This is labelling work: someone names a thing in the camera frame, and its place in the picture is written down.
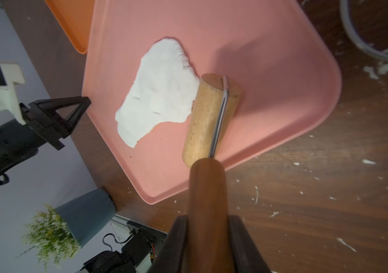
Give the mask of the white dough lump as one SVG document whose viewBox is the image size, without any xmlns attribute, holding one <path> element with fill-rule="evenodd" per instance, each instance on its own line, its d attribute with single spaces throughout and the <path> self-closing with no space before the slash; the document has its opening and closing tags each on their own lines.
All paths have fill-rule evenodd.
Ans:
<svg viewBox="0 0 388 273">
<path fill-rule="evenodd" d="M 161 123 L 184 123 L 192 113 L 200 79 L 175 39 L 164 38 L 141 58 L 136 78 L 115 114 L 117 131 L 134 148 Z"/>
</svg>

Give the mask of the wooden rolling pin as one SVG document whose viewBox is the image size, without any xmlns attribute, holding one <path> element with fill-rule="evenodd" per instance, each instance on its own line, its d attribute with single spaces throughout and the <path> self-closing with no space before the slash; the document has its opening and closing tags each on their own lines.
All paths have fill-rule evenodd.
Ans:
<svg viewBox="0 0 388 273">
<path fill-rule="evenodd" d="M 214 158 L 220 129 L 227 126 L 228 89 L 226 76 L 202 75 L 183 150 L 183 160 L 192 162 L 183 265 L 187 273 L 236 270 L 229 237 L 227 181 L 223 165 Z"/>
</svg>

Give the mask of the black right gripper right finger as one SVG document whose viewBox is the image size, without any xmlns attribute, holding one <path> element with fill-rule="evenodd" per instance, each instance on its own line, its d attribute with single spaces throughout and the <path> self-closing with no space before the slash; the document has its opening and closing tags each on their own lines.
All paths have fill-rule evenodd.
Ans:
<svg viewBox="0 0 388 273">
<path fill-rule="evenodd" d="M 240 217 L 228 219 L 236 273 L 271 273 Z"/>
</svg>

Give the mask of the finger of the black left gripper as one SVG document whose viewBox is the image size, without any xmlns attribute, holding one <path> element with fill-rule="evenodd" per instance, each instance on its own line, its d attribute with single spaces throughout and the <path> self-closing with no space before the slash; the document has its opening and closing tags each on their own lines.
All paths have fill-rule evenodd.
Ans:
<svg viewBox="0 0 388 273">
<path fill-rule="evenodd" d="M 21 104 L 23 114 L 28 114 L 31 111 L 35 113 L 45 113 L 48 116 L 58 114 L 58 110 L 64 108 L 75 107 L 75 109 L 67 116 L 68 118 L 80 118 L 91 105 L 88 97 L 66 97 L 60 99 L 37 100 L 29 103 L 29 106 Z"/>
<path fill-rule="evenodd" d="M 48 116 L 45 113 L 31 111 L 30 127 L 47 143 L 60 150 L 64 147 L 60 139 L 65 139 L 73 133 L 81 117 L 63 118 L 59 113 Z"/>
</svg>

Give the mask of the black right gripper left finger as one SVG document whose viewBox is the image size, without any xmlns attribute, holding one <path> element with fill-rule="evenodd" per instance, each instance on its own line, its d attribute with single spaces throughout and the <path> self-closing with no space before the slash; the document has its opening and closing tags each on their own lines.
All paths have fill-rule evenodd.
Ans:
<svg viewBox="0 0 388 273">
<path fill-rule="evenodd" d="M 187 216 L 179 216 L 148 273 L 180 273 L 187 241 Z"/>
</svg>

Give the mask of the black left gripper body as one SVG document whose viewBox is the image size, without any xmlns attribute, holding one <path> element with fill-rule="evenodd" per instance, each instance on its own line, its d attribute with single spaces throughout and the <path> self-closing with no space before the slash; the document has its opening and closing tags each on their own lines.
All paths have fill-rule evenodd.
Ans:
<svg viewBox="0 0 388 273">
<path fill-rule="evenodd" d="M 28 125 L 11 120 L 0 126 L 0 185 L 10 182 L 6 172 L 37 155 L 46 141 Z"/>
</svg>

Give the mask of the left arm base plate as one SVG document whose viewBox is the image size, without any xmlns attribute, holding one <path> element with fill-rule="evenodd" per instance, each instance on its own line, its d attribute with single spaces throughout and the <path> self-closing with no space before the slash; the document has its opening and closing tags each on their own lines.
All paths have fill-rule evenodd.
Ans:
<svg viewBox="0 0 388 273">
<path fill-rule="evenodd" d="M 146 257 L 155 259 L 163 247 L 167 234 L 132 220 L 127 222 L 127 227 L 132 237 L 122 247 L 122 252 L 135 266 Z"/>
</svg>

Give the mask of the pink silicone mat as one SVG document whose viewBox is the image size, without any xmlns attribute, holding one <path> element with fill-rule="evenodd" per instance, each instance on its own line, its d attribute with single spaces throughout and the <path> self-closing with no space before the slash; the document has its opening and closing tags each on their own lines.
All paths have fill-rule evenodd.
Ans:
<svg viewBox="0 0 388 273">
<path fill-rule="evenodd" d="M 130 148 L 115 114 L 141 57 L 163 38 L 179 41 L 197 75 L 227 75 L 243 89 L 216 155 L 226 169 L 320 125 L 341 93 L 337 62 L 296 1 L 96 1 L 82 94 L 91 100 L 89 118 L 148 204 L 188 187 L 188 122 L 159 124 Z"/>
</svg>

